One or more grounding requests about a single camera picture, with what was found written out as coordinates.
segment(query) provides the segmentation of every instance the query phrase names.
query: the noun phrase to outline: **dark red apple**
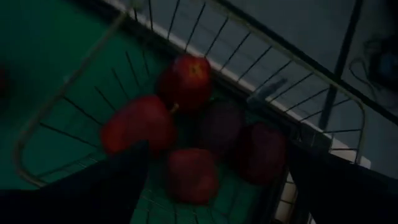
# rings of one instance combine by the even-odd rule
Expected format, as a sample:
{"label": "dark red apple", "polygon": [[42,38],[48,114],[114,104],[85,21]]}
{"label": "dark red apple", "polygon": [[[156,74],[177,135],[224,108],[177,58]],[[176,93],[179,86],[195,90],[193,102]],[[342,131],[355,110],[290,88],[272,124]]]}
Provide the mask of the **dark red apple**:
{"label": "dark red apple", "polygon": [[171,107],[191,112],[200,108],[211,96],[211,67],[207,59],[183,55],[177,58],[157,83],[157,94]]}
{"label": "dark red apple", "polygon": [[286,138],[278,130],[258,122],[243,129],[232,155],[232,166],[246,181],[267,185],[285,164]]}
{"label": "dark red apple", "polygon": [[206,205],[217,194],[218,178],[211,153],[204,149],[180,149],[167,161],[169,194],[179,202]]}
{"label": "dark red apple", "polygon": [[140,140],[148,140],[154,157],[171,148],[177,129],[163,102],[155,95],[130,101],[101,129],[101,141],[108,154],[125,150]]}
{"label": "dark red apple", "polygon": [[197,146],[210,150],[216,159],[233,147],[244,127],[244,111],[228,101],[214,101],[205,110],[198,125]]}

